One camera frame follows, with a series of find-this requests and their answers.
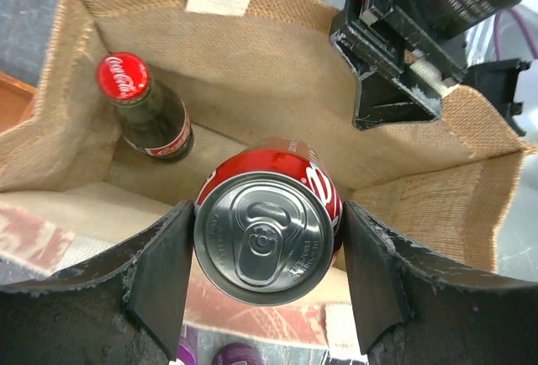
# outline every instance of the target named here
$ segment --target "fabric basket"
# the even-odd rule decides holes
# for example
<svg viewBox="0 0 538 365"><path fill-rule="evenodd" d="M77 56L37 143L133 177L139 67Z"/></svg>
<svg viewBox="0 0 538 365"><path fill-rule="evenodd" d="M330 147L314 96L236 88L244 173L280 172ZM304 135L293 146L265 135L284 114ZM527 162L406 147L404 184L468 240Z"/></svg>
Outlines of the fabric basket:
<svg viewBox="0 0 538 365"><path fill-rule="evenodd" d="M444 98L438 122L355 130L356 80L328 40L336 13L319 0L60 0L34 115L0 134L3 218L16 211L53 224L32 247L54 250L51 272L143 230L170 206L196 198L226 158L282 135L318 152L343 199L441 254L495 271L497 231L530 148L469 87ZM149 63L185 102L195 145L183 161L153 161L120 139L95 69L121 50ZM56 229L64 237L50 247ZM78 236L87 244L80 241L66 260ZM23 238L4 226L0 256L38 267ZM90 248L96 241L104 244ZM338 268L295 304L251 308L219 297L224 303L210 309L220 292L193 263L188 294L192 323L320 345L323 304L349 304ZM293 311L297 305L307 309ZM286 333L274 322L248 325L242 310L288 325L295 316L309 335L301 326Z"/></svg>

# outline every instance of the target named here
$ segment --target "gray table surface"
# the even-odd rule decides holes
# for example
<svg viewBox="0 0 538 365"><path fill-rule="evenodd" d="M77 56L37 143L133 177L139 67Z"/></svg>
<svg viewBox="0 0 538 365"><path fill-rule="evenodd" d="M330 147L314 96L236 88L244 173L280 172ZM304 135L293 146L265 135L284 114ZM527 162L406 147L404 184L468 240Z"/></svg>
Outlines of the gray table surface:
<svg viewBox="0 0 538 365"><path fill-rule="evenodd" d="M324 0L341 8L344 0ZM50 26L57 0L0 0L0 71L36 85L45 59ZM498 240L499 271L516 278L538 281L538 232L531 224L521 224L518 212L533 210L534 200L525 193L518 193L515 208L509 215L509 226L503 228ZM0 273L6 274L5 262L0 262ZM13 268L8 274L11 279L20 269ZM227 342L227 336L201 335L204 346ZM289 349L282 357L280 348L263 345L267 363L318 364L322 352L304 349Z"/></svg>

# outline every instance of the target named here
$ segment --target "red soda can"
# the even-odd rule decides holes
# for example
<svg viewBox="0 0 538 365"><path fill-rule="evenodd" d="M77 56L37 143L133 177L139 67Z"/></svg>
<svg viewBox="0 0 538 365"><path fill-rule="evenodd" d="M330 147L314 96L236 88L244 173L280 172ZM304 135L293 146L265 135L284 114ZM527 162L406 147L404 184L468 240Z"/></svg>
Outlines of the red soda can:
<svg viewBox="0 0 538 365"><path fill-rule="evenodd" d="M200 267L242 302L285 304L329 270L342 202L315 151L271 138L225 161L196 201Z"/></svg>

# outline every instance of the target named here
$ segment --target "bottle label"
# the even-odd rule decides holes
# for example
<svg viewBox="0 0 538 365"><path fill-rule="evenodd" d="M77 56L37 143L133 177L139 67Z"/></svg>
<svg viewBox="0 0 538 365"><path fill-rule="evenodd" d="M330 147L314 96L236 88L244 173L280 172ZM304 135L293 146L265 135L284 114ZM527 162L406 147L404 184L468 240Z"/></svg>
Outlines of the bottle label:
<svg viewBox="0 0 538 365"><path fill-rule="evenodd" d="M167 145L161 146L159 148L141 148L128 140L127 138L124 138L125 141L131 145L133 148L135 148L137 151L144 152L146 155L149 156L155 156L155 157L163 157L168 156L177 151L179 148L181 148L183 145L185 145L185 142L187 141L188 136L191 134L191 119L187 114L187 110L185 110L185 121L183 122L182 130L179 132L179 135L170 143Z"/></svg>

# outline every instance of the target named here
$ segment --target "can rim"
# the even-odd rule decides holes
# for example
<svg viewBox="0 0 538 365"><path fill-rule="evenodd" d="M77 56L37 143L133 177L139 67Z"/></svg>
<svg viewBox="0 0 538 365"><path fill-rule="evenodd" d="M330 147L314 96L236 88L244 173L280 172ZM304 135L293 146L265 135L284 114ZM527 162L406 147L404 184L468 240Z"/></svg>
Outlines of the can rim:
<svg viewBox="0 0 538 365"><path fill-rule="evenodd" d="M299 283L293 285L291 288L276 292L256 292L242 288L240 285L232 283L216 267L209 255L207 243L204 237L204 231L208 223L208 214L211 212L212 208L220 200L220 198L223 197L228 190L230 190L230 188L239 186L244 182L244 177L248 177L249 181L253 179L264 181L278 180L280 183L284 182L287 185L298 185L299 187L295 187L295 189L312 204L316 213L321 219L320 229L324 237L324 244L321 251L322 256L315 266L315 271L312 271L307 277L302 279ZM294 178L276 172L241 173L240 175L233 176L227 179L225 182L222 182L208 195L202 206L199 207L194 223L194 251L203 273L209 278L213 285L231 298L256 306L275 306L279 304L288 304L309 293L319 284L319 282L324 278L325 274L329 271L333 257L334 244L335 235L332 229L329 213L318 200L314 192Z"/></svg>

